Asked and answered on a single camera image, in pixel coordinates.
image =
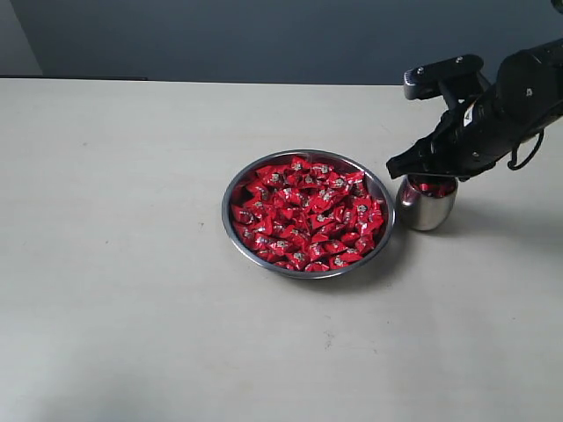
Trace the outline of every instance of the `stainless steel cup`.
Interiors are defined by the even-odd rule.
[[[434,198],[421,193],[408,176],[397,192],[395,208],[398,218],[410,229],[430,231],[446,221],[456,202],[456,190],[443,198]]]

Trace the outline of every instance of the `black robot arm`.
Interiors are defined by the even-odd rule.
[[[448,106],[434,132],[387,163],[392,178],[405,174],[467,180],[512,151],[508,167],[518,170],[518,147],[539,136],[563,115],[563,39],[506,58],[490,85],[483,61],[465,55],[405,73],[408,99],[443,96]]]

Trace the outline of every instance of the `metal bowl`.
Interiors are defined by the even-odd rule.
[[[243,186],[251,180],[254,171],[259,169],[260,167],[270,164],[289,164],[291,163],[291,157],[293,156],[299,156],[309,161],[310,163],[317,162],[330,164],[334,166],[335,170],[345,173],[351,173],[355,171],[363,171],[365,173],[365,184],[369,191],[369,194],[373,197],[385,199],[385,203],[382,204],[382,211],[385,216],[385,224],[376,237],[376,249],[366,255],[363,259],[354,262],[350,266],[345,266],[344,268],[338,270],[326,271],[322,273],[306,273],[301,271],[291,271],[279,266],[275,266],[274,264],[270,264],[269,262],[266,262],[265,260],[260,259],[256,255],[254,255],[254,253],[240,241],[237,232],[232,226],[232,215],[230,212],[231,201],[239,201],[241,199],[240,195],[245,194]],[[227,235],[243,255],[245,255],[255,264],[258,264],[259,266],[262,266],[270,271],[274,271],[276,273],[296,279],[326,279],[344,273],[349,273],[356,268],[363,266],[370,259],[374,258],[385,247],[391,236],[393,224],[395,223],[395,210],[393,208],[391,196],[387,192],[387,189],[385,189],[385,186],[381,182],[381,180],[379,180],[371,171],[366,169],[364,166],[350,160],[349,158],[333,154],[332,152],[317,151],[315,149],[294,149],[291,151],[278,152],[269,156],[264,156],[263,158],[256,160],[252,164],[247,165],[230,182],[229,187],[227,187],[227,191],[223,196],[223,203],[221,207],[223,226],[227,231]]]

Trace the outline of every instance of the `gray wall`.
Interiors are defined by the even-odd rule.
[[[40,73],[10,0],[0,0],[0,76]]]
[[[399,84],[563,37],[550,0],[12,0],[47,75]]]

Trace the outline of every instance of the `bowl rim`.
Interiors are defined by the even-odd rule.
[[[361,171],[364,171],[366,173],[366,175],[368,175],[370,178],[372,178],[376,182],[376,184],[379,186],[379,188],[381,189],[381,192],[383,193],[383,196],[384,196],[384,199],[385,199],[385,204],[387,206],[387,214],[388,214],[388,219],[387,219],[387,222],[386,222],[384,235],[382,236],[382,238],[380,239],[379,243],[377,244],[376,248],[373,251],[371,251],[368,255],[363,257],[363,259],[361,259],[357,262],[354,262],[350,266],[345,266],[345,267],[340,268],[338,270],[325,271],[325,272],[322,272],[322,273],[321,272],[306,273],[306,272],[302,272],[302,271],[292,271],[292,270],[288,270],[286,268],[281,268],[279,266],[275,266],[274,264],[271,264],[271,263],[257,257],[256,255],[254,255],[254,253],[250,249],[248,249],[240,241],[240,239],[238,238],[237,232],[234,230],[234,228],[233,228],[233,226],[230,222],[230,197],[232,196],[232,193],[233,193],[234,188],[237,185],[237,183],[249,171],[251,171],[253,168],[258,166],[259,164],[264,163],[264,162],[269,161],[269,160],[272,160],[272,159],[277,158],[279,156],[300,155],[300,154],[301,155],[320,154],[320,155],[324,155],[324,156],[329,156],[331,159],[340,160],[340,161],[343,161],[347,164],[350,164],[350,165],[360,169]],[[359,268],[360,266],[364,266],[369,261],[371,261],[387,245],[387,243],[389,242],[389,239],[391,238],[391,233],[393,231],[393,227],[395,226],[395,207],[393,206],[391,196],[390,196],[389,192],[387,191],[387,188],[385,187],[384,183],[381,181],[380,178],[378,178],[370,169],[368,169],[364,165],[361,165],[361,164],[357,163],[356,161],[354,161],[350,158],[347,158],[345,156],[341,156],[340,154],[335,154],[335,153],[329,152],[329,151],[323,151],[321,149],[288,149],[288,150],[285,150],[285,151],[275,152],[273,154],[269,154],[267,156],[263,156],[262,158],[254,160],[253,162],[248,164],[244,169],[242,169],[241,171],[239,171],[237,173],[237,175],[232,179],[232,181],[227,186],[227,189],[226,189],[226,191],[223,195],[223,201],[221,203],[221,218],[223,220],[223,226],[225,228],[225,231],[227,232],[227,236],[229,237],[229,239],[234,243],[235,247],[243,255],[245,255],[248,259],[250,259],[252,262],[254,262],[254,264],[261,266],[263,268],[266,268],[267,270],[271,270],[271,271],[274,271],[276,273],[280,273],[282,275],[285,275],[287,277],[294,278],[294,279],[319,280],[319,279],[327,279],[327,278],[330,278],[330,277],[336,277],[336,276],[341,275],[343,273],[349,273],[349,272],[353,271],[354,269]]]

